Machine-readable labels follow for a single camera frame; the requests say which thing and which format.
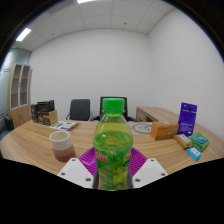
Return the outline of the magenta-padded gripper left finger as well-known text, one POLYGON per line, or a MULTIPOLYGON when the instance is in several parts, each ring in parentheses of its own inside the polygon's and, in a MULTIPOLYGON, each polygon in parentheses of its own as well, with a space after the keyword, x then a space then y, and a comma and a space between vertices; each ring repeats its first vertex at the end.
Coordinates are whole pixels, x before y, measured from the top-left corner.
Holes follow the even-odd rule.
POLYGON ((78 186, 97 189, 99 178, 95 149, 90 148, 79 158, 71 158, 59 171, 58 176, 78 186))

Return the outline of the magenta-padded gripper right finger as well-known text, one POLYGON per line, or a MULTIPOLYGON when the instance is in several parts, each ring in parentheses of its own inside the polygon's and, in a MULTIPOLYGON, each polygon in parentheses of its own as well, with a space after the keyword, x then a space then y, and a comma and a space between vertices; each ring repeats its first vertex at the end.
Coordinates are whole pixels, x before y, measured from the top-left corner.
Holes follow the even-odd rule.
POLYGON ((147 159, 140 151, 131 149, 129 162, 128 188, 135 189, 159 180, 168 173, 155 158, 147 159))

